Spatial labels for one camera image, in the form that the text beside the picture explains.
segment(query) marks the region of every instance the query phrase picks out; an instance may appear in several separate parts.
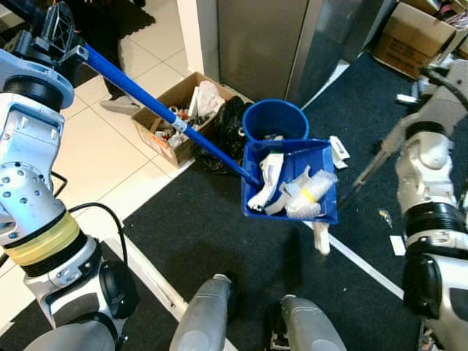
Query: white tile floor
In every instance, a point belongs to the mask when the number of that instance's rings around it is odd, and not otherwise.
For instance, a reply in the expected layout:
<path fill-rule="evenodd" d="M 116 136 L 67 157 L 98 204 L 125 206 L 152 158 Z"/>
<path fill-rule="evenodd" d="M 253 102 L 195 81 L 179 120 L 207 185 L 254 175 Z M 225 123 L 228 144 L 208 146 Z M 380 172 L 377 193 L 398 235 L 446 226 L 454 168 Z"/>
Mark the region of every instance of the white tile floor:
<path fill-rule="evenodd" d="M 156 18 L 156 23 L 123 39 L 121 56 L 125 72 L 158 96 L 191 72 L 187 69 L 176 0 L 146 1 L 145 10 Z M 99 101 L 106 98 L 101 77 L 75 90 L 73 105 L 63 111 L 67 122 L 53 169 L 69 180 L 61 194 L 68 207 L 98 200 L 123 220 L 190 162 L 181 169 L 172 166 L 141 141 L 129 116 L 99 106 Z M 116 235 L 112 219 L 99 209 L 81 211 L 76 217 L 85 233 L 100 238 Z M 34 300 L 22 280 L 22 270 L 11 260 L 0 269 L 0 330 Z"/>

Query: open cardboard box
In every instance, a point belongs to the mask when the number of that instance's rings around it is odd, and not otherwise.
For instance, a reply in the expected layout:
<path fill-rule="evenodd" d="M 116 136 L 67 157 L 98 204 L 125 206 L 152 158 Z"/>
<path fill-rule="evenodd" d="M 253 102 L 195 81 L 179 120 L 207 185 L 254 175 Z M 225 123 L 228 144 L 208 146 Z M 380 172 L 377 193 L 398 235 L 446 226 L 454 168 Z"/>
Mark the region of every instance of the open cardboard box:
<path fill-rule="evenodd" d="M 163 105 L 168 107 L 172 105 L 189 106 L 195 86 L 200 85 L 200 83 L 204 80 L 209 80 L 216 84 L 221 97 L 225 100 L 229 100 L 234 96 L 231 91 L 220 86 L 214 80 L 206 77 L 205 75 L 202 75 L 199 72 L 196 72 L 167 90 L 157 99 Z M 198 132 L 205 137 L 209 137 L 209 135 L 214 130 L 213 122 L 215 118 L 216 116 L 209 118 L 204 124 L 200 126 Z M 159 122 L 161 121 L 161 117 L 150 111 L 148 108 L 145 107 L 138 111 L 133 115 L 132 120 L 143 141 L 176 167 L 181 166 L 183 163 L 193 157 L 193 148 L 195 143 L 192 140 L 188 139 L 179 146 L 172 148 L 167 141 L 159 139 L 154 134 L 157 126 L 159 125 Z"/>
<path fill-rule="evenodd" d="M 383 64 L 419 78 L 419 69 L 434 59 L 454 32 L 451 25 L 400 2 L 388 20 L 373 55 Z"/>

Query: black garbage bag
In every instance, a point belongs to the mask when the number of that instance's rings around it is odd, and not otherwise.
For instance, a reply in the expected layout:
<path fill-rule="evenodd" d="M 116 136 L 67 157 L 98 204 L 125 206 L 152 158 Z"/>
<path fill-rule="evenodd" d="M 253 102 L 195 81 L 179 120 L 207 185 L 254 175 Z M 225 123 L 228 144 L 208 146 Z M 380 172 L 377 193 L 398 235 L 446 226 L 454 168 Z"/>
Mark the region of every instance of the black garbage bag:
<path fill-rule="evenodd" d="M 240 97 L 232 97 L 221 106 L 214 119 L 214 132 L 210 141 L 220 150 L 234 159 L 238 164 L 242 163 L 246 138 L 239 135 L 242 127 L 242 115 L 251 103 L 244 103 Z M 203 167 L 213 174 L 234 173 L 228 166 L 215 156 L 212 156 L 204 148 L 197 147 L 194 150 L 195 159 L 202 162 Z"/>

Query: blue bucket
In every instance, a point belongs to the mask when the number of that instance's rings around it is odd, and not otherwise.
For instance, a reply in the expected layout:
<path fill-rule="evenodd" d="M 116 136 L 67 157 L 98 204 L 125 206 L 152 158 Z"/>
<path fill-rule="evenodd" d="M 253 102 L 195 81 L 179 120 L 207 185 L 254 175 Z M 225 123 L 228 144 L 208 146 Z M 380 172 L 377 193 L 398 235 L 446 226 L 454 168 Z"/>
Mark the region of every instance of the blue bucket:
<path fill-rule="evenodd" d="M 309 121 L 294 104 L 281 99 L 267 99 L 254 103 L 242 118 L 244 133 L 249 140 L 264 140 L 269 135 L 284 139 L 306 139 Z"/>
<path fill-rule="evenodd" d="M 335 172 L 331 156 L 331 144 L 328 140 L 308 139 L 308 140 L 262 140 L 249 141 L 244 149 L 244 160 L 242 168 L 252 174 L 257 179 L 262 179 L 260 162 L 264 160 L 272 151 L 284 154 L 284 162 L 279 176 L 278 186 L 284 181 L 290 183 L 300 176 L 307 165 L 310 166 L 309 176 L 314 175 L 319 170 L 329 173 Z M 274 215 L 267 215 L 251 210 L 247 202 L 259 192 L 259 189 L 250 185 L 244 178 L 241 183 L 241 203 L 242 212 L 249 217 L 281 219 L 287 221 L 299 221 L 302 219 L 290 218 L 283 209 Z M 281 192 L 276 188 L 276 193 L 270 203 L 275 202 Z M 306 219 L 313 222 L 325 222 L 338 224 L 338 209 L 336 207 L 336 185 L 319 201 L 322 213 L 318 217 Z"/>

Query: stainless steel refrigerator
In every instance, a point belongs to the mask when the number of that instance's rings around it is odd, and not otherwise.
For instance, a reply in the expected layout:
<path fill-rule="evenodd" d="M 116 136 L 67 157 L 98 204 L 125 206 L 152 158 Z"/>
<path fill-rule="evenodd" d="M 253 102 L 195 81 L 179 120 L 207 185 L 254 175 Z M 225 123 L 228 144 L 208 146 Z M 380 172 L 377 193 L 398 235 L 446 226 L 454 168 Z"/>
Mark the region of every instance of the stainless steel refrigerator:
<path fill-rule="evenodd" d="M 372 26 L 372 18 L 357 21 L 361 6 L 377 11 L 381 3 L 218 0 L 221 81 L 254 100 L 276 97 L 302 106 L 331 76 L 353 24 L 359 31 Z"/>

